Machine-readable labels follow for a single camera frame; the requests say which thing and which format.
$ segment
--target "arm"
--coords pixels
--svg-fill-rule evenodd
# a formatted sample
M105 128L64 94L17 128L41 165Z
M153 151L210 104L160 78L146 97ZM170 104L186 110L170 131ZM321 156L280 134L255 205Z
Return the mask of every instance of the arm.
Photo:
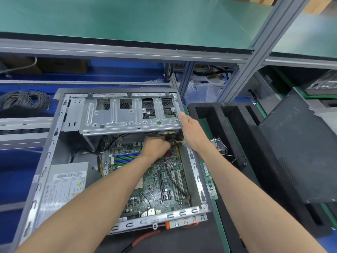
M120 217L142 175L169 148L164 137L145 139L138 157L64 205L16 253L94 252Z
M250 253L326 253L300 223L217 151L198 121L183 112L180 121L185 140L205 161Z

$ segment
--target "pci slot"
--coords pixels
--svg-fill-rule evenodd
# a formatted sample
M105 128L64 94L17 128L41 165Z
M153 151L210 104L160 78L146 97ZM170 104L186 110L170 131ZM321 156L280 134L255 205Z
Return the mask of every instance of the pci slot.
M171 171L171 177L173 182L176 183L176 175L174 174L173 170ZM174 189L174 198L178 201L179 200L178 189L175 186L173 186L173 189Z
M160 186L160 193L161 193L161 200L164 201L166 200L164 198L164 186L163 186L163 178L162 178L162 175L161 175L161 170L160 170L160 166L158 166L158 175L159 175L159 186Z
M185 192L184 190L184 185L183 185L183 180L181 179L181 174L180 174L180 170L177 170L177 176L178 176L178 183L180 186L180 190Z

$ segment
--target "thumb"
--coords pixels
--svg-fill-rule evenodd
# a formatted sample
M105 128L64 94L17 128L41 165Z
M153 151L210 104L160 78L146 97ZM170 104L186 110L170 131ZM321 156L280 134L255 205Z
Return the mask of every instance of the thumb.
M181 122L181 124L183 126L185 126L186 124L188 124L188 117L184 112L180 112L179 114L179 120Z

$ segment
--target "gray panel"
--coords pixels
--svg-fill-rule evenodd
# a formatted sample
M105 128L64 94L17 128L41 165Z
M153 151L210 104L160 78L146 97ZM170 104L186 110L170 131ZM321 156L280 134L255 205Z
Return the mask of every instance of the gray panel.
M294 89L259 128L303 202L337 200L337 136Z

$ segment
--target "person's right hand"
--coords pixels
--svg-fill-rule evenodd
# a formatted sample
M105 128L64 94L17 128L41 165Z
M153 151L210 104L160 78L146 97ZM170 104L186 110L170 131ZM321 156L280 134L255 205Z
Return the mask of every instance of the person's right hand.
M207 146L213 145L197 120L186 115L184 112L180 112L179 119L183 125L183 134L186 142L199 155L203 153L203 150Z

